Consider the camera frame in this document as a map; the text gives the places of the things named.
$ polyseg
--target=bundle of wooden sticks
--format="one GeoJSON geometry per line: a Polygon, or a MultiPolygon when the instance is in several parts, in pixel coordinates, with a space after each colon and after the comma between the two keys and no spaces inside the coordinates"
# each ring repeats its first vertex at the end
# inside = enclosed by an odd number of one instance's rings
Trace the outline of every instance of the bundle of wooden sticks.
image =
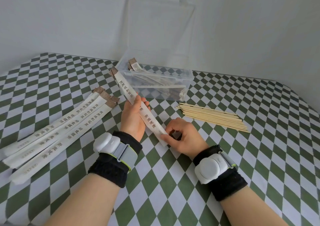
{"type": "Polygon", "coordinates": [[[249,133],[246,125],[235,113],[214,110],[187,103],[179,103],[177,108],[181,109],[182,113],[187,117],[249,133]]]}

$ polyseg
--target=right hand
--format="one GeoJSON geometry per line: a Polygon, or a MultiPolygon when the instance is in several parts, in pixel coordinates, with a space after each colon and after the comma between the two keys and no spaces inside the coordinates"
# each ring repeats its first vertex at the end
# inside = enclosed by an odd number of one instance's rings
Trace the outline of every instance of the right hand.
{"type": "Polygon", "coordinates": [[[174,131],[179,131],[182,133],[182,138],[180,141],[166,134],[162,134],[160,138],[168,143],[171,147],[176,149],[176,151],[189,157],[195,157],[201,151],[209,147],[205,140],[198,133],[194,125],[181,118],[171,120],[165,128],[165,131],[168,134],[172,134],[174,131]]]}

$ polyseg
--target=plastic storage box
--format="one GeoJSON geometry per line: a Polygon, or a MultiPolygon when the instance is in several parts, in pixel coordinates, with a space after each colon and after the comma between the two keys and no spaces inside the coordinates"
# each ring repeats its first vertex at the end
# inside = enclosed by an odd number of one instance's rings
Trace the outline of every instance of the plastic storage box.
{"type": "Polygon", "coordinates": [[[188,40],[182,36],[190,26],[192,32],[194,11],[195,6],[187,3],[128,1],[127,50],[116,68],[140,95],[185,100],[194,77],[188,69],[191,35],[188,40]],[[181,42],[186,48],[178,48],[181,42]],[[128,69],[132,58],[144,72],[128,69]]]}

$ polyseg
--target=table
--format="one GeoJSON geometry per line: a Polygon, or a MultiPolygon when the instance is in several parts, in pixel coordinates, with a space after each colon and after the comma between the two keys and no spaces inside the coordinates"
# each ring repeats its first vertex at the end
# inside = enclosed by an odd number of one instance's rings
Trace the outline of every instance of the table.
{"type": "MultiPolygon", "coordinates": [[[[0,148],[38,130],[98,86],[121,97],[102,121],[22,185],[0,164],[0,223],[43,224],[96,160],[93,142],[119,128],[124,97],[108,69],[117,62],[43,53],[0,76],[0,148]]],[[[187,102],[235,112],[251,133],[185,118],[209,145],[220,144],[250,187],[290,225],[320,225],[320,120],[293,90],[275,81],[193,72],[187,102]]],[[[149,99],[165,126],[183,117],[177,102],[149,99]]],[[[229,225],[189,157],[146,131],[135,168],[109,225],[229,225]]]]}

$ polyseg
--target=white wall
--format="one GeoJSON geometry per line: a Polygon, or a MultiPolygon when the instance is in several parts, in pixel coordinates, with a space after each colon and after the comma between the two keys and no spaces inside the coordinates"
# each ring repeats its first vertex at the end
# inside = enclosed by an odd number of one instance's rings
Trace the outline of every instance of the white wall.
{"type": "MultiPolygon", "coordinates": [[[[320,0],[188,1],[194,70],[274,79],[320,111],[320,0]]],[[[0,72],[41,52],[119,59],[124,3],[0,0],[0,72]]]]}

